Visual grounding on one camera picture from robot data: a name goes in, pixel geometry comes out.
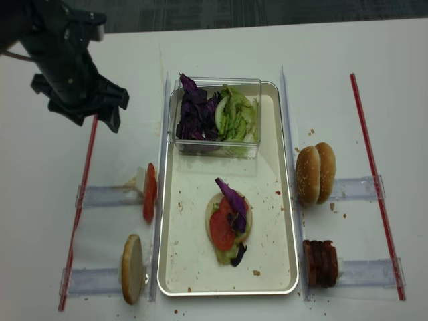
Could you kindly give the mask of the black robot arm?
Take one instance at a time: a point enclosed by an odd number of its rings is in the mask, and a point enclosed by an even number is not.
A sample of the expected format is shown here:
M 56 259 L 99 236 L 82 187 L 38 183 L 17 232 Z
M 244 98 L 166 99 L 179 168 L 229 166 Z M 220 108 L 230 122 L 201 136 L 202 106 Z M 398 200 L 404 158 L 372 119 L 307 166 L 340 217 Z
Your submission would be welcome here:
M 95 115 L 117 133 L 128 92 L 99 73 L 88 51 L 91 41 L 102 41 L 106 21 L 103 13 L 63 1 L 2 1 L 1 54 L 12 56 L 15 42 L 24 47 L 25 60 L 40 70 L 31 87 L 49 98 L 49 111 L 78 126 Z

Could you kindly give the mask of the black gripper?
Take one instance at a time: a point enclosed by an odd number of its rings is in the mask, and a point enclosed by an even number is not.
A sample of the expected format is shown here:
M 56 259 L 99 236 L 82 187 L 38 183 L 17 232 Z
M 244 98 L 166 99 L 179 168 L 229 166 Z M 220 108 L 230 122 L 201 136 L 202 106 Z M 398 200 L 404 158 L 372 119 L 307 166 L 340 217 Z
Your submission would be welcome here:
M 47 108 L 82 126 L 96 115 L 113 133 L 120 128 L 120 109 L 126 110 L 129 94 L 98 71 L 88 53 L 89 42 L 70 26 L 63 1 L 29 1 L 31 31 L 19 39 L 42 74 L 35 74 L 31 88 L 49 98 Z

